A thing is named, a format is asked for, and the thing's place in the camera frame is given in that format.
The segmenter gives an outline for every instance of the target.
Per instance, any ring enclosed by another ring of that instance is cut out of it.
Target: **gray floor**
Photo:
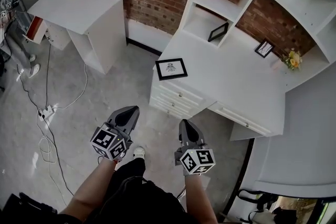
[[[46,102],[46,66],[48,45],[29,45],[37,54],[41,71],[36,77],[24,79],[25,87],[39,107]],[[123,56],[104,76],[86,68],[88,85],[84,95],[66,110],[58,110],[50,119],[55,135],[64,176],[72,191],[97,165],[97,155],[89,140],[114,110],[128,105],[140,107],[140,117],[132,133],[133,147],[146,150],[145,177],[165,191],[177,195],[184,186],[182,167],[174,166],[173,153],[179,147],[179,120],[148,105],[152,68],[157,56],[128,45]],[[64,51],[51,48],[48,82],[48,104],[66,106],[82,91],[85,84],[84,64],[73,44]],[[61,195],[50,179],[48,164],[38,149],[41,133],[36,126],[36,108],[17,81],[15,65],[8,65],[6,91],[0,95],[0,208],[11,193],[20,191],[40,202],[60,210],[64,208]],[[205,134],[214,150],[217,165],[202,176],[206,191],[216,212],[223,210],[236,183],[248,141],[229,142],[233,122],[204,110],[192,119]],[[38,120],[44,133],[51,137],[46,125]],[[132,158],[132,149],[123,162]],[[51,164],[52,177],[59,186],[66,203],[71,194],[65,188],[57,164]]]

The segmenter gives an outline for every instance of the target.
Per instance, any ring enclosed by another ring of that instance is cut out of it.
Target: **photo frame on shelf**
[[[274,47],[275,46],[273,44],[271,44],[268,40],[264,39],[254,51],[261,57],[265,58],[267,55],[270,54],[271,51],[273,51]]]
[[[159,80],[187,77],[182,58],[155,61]]]
[[[223,24],[223,25],[217,27],[216,29],[212,30],[210,35],[209,35],[208,42],[225,35],[227,33],[228,27],[229,27],[229,23],[226,22],[225,24]]]

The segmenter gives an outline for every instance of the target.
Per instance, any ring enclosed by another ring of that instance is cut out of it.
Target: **power strip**
[[[44,121],[53,114],[54,114],[54,110],[51,108],[51,106],[48,106],[47,109],[44,109],[44,110],[40,109],[38,116],[40,118],[40,121]]]

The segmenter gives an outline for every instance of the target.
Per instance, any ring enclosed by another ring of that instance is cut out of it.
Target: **gray pants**
[[[6,35],[6,41],[11,47],[12,59],[19,65],[20,69],[23,68],[25,72],[30,75],[32,72],[32,66],[29,61],[30,55],[27,53],[17,34],[13,31],[9,31]],[[0,47],[2,46],[0,49],[8,55],[11,55],[6,41],[3,41],[3,43],[0,45]]]

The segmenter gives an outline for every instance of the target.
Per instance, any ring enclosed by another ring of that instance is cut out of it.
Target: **person's arm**
[[[102,204],[115,167],[115,162],[103,158],[60,214],[70,215],[81,221],[86,220],[89,214]]]
[[[185,177],[187,212],[201,224],[217,224],[215,213],[198,175]]]

